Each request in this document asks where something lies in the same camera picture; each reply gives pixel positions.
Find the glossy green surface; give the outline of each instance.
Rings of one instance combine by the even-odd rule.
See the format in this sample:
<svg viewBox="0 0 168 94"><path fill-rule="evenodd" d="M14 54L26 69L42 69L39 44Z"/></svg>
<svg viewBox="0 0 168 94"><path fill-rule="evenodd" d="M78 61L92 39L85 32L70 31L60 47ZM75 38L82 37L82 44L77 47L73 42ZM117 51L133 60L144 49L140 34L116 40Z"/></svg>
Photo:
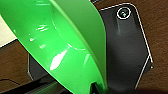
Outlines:
<svg viewBox="0 0 168 94"><path fill-rule="evenodd" d="M103 21L89 0L0 0L0 13L26 50L61 85L89 94L106 84Z"/></svg>

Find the circular icon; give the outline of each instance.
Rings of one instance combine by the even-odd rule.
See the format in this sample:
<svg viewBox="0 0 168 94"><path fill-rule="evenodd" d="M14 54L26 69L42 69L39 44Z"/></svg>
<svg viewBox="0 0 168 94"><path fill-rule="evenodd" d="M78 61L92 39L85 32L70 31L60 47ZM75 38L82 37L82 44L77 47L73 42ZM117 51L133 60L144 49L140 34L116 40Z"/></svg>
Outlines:
<svg viewBox="0 0 168 94"><path fill-rule="evenodd" d="M131 14L131 11L127 7L122 7L117 12L117 16L119 19L127 19L129 18L130 14Z"/></svg>

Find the green curved panel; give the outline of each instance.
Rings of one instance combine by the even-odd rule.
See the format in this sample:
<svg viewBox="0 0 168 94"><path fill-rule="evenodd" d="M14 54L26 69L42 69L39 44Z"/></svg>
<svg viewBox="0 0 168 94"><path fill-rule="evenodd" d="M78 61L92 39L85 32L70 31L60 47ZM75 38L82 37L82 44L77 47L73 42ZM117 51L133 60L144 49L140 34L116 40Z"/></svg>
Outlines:
<svg viewBox="0 0 168 94"><path fill-rule="evenodd" d="M105 28L88 0L0 0L0 13L38 63L74 94L106 84Z"/></svg>

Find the green plastic object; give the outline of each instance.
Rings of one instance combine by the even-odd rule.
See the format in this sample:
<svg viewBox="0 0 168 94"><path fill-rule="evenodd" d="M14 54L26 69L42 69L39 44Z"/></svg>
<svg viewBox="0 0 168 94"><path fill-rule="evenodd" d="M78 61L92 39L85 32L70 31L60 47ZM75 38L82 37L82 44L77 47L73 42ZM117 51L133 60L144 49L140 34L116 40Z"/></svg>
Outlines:
<svg viewBox="0 0 168 94"><path fill-rule="evenodd" d="M70 92L90 94L92 83L106 92L105 28L89 0L0 0L0 13L26 50Z"/></svg>

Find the green plastic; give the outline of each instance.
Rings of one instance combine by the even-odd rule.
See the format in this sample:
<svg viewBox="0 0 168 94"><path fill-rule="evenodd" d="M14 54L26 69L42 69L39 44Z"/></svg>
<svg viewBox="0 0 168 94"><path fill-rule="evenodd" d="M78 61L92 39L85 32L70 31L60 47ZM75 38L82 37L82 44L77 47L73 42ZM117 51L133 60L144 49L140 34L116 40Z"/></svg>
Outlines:
<svg viewBox="0 0 168 94"><path fill-rule="evenodd" d="M26 50L61 85L89 94L106 83L103 21L89 0L0 0L0 13Z"/></svg>

